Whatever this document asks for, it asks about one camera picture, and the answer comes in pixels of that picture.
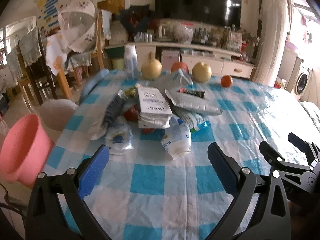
food cover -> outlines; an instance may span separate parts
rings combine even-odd
[[[96,9],[90,0],[72,0],[58,14],[63,38],[75,52],[91,49],[96,43]]]

black tv screen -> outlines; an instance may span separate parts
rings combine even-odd
[[[240,27],[241,0],[156,0],[157,18]]]

washing machine door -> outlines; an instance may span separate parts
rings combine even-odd
[[[301,73],[298,77],[297,82],[294,86],[294,92],[296,95],[301,95],[305,90],[308,83],[308,75],[306,73]]]

checkered tablecloth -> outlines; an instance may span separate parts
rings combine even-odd
[[[90,141],[87,135],[95,118],[125,81],[112,71],[79,106],[56,143],[44,171],[48,175],[78,167],[94,154],[103,139]],[[259,153],[259,143],[268,141],[290,162],[307,164],[306,158],[287,141],[290,132],[320,144],[320,134],[298,101],[287,91],[234,79],[231,88],[220,86],[220,77],[192,89],[206,90],[205,96],[223,109],[210,117],[211,127],[192,134],[192,152],[172,160],[160,143],[160,132],[141,134],[130,123],[134,151],[110,156],[92,194],[85,201],[113,240],[120,239],[205,239],[217,225],[233,197],[220,183],[207,157],[210,143],[217,142],[226,155],[257,174],[268,174],[270,166]],[[257,196],[239,228],[244,230]],[[76,225],[63,197],[60,197],[69,226]]]

pink bucket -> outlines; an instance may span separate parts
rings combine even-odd
[[[54,146],[36,114],[28,114],[9,130],[0,152],[0,173],[7,181],[32,188]]]

